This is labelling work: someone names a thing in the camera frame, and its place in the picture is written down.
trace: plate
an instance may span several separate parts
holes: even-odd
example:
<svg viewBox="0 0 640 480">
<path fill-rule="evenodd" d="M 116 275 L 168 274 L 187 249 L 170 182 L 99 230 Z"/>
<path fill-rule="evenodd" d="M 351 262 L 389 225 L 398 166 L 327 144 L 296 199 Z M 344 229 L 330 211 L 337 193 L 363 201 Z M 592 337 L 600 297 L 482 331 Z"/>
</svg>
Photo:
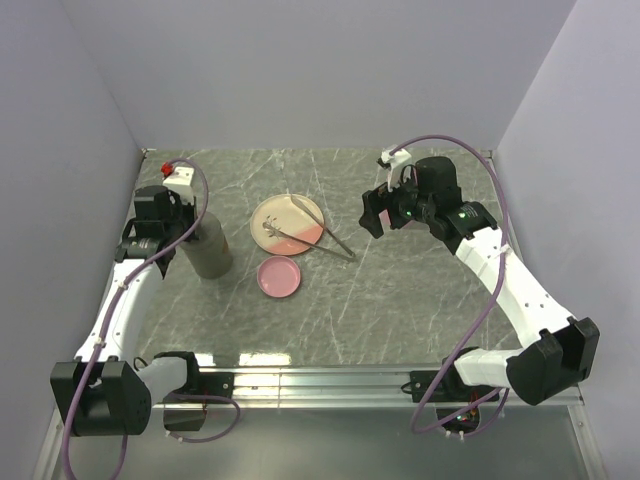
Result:
<svg viewBox="0 0 640 480">
<path fill-rule="evenodd" d="M 303 195 L 296 195 L 296 198 L 324 223 L 322 210 L 313 200 Z M 306 252 L 311 247 L 286 238 L 270 237 L 269 232 L 262 226 L 265 221 L 271 221 L 273 226 L 281 229 L 284 233 L 314 245 L 318 243 L 324 231 L 309 215 L 291 202 L 288 193 L 267 198 L 254 210 L 249 225 L 251 236 L 256 243 L 274 255 L 297 255 Z"/>
<path fill-rule="evenodd" d="M 288 257 L 269 257 L 258 267 L 258 285 L 270 297 L 288 297 L 300 285 L 300 268 Z"/>
</svg>

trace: marble surface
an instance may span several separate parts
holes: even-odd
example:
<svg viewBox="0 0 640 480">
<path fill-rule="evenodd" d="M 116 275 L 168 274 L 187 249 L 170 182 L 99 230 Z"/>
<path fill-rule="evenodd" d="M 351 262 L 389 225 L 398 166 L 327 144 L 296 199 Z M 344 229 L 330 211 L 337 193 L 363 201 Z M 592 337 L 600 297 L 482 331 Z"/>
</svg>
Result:
<svg viewBox="0 0 640 480">
<path fill-rule="evenodd" d="M 201 363 L 213 357 L 221 366 L 441 361 L 489 293 L 425 226 L 387 231 L 374 240 L 358 225 L 362 193 L 385 178 L 375 163 L 379 154 L 374 149 L 149 152 L 138 186 L 158 183 L 162 163 L 177 156 L 203 168 L 209 210 L 222 222 L 234 265 L 218 280 L 203 280 L 179 251 L 148 311 L 139 354 L 151 358 L 160 351 L 191 350 L 202 354 Z M 476 159 L 461 150 L 414 150 L 416 159 L 429 154 L 449 156 L 463 198 L 482 202 L 500 218 L 489 176 Z M 302 285 L 293 296 L 276 300 L 256 282 L 256 269 L 269 254 L 253 241 L 249 220 L 263 200 L 285 192 L 313 199 L 358 261 L 349 264 L 318 251 L 298 255 Z M 338 248 L 328 235 L 320 245 Z M 519 346 L 499 308 L 469 345 Z"/>
</svg>

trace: gray wall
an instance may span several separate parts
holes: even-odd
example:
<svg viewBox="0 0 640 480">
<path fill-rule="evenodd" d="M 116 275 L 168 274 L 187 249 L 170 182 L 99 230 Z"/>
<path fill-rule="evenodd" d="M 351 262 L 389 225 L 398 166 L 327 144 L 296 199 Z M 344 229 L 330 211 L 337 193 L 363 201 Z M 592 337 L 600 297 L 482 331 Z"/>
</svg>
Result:
<svg viewBox="0 0 640 480">
<path fill-rule="evenodd" d="M 0 449 L 31 477 L 55 361 L 95 320 L 139 154 L 61 4 L 0 0 Z"/>
<path fill-rule="evenodd" d="M 63 0 L 138 143 L 498 144 L 575 0 Z"/>
<path fill-rule="evenodd" d="M 640 3 L 579 0 L 498 148 L 525 260 L 601 330 L 585 399 L 612 479 L 640 478 Z"/>
</svg>

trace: gray cylindrical container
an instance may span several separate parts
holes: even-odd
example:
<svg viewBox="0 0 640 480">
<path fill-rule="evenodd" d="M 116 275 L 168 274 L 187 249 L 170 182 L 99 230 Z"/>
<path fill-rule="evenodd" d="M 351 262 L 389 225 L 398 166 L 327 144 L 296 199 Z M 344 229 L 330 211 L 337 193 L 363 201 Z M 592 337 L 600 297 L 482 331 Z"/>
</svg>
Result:
<svg viewBox="0 0 640 480">
<path fill-rule="evenodd" d="M 198 240 L 180 244 L 196 273 L 202 278 L 218 278 L 227 273 L 233 257 L 220 220 L 213 213 L 206 212 L 196 234 Z"/>
</svg>

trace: pink bowl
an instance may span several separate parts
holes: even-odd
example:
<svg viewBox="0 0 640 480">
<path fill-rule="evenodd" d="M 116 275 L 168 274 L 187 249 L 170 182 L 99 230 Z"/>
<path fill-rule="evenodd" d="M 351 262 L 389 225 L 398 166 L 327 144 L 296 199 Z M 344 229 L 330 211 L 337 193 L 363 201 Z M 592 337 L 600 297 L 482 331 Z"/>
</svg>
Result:
<svg viewBox="0 0 640 480">
<path fill-rule="evenodd" d="M 289 257 L 269 257 L 258 267 L 258 285 L 270 297 L 288 297 L 300 286 L 300 268 Z"/>
</svg>

